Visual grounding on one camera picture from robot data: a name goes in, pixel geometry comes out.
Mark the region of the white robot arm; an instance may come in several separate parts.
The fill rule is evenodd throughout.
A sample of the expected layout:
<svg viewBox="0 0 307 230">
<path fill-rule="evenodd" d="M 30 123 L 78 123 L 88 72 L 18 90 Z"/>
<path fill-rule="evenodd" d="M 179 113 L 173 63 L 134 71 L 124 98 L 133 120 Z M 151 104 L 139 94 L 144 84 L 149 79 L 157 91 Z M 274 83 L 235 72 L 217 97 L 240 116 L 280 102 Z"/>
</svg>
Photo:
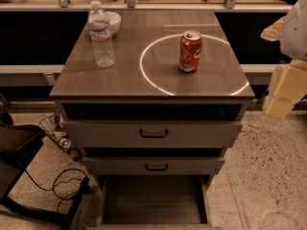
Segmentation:
<svg viewBox="0 0 307 230">
<path fill-rule="evenodd" d="M 280 51 L 291 59 L 272 73 L 262 120 L 276 124 L 307 95 L 307 0 L 298 0 L 287 14 L 261 33 L 280 42 Z"/>
</svg>

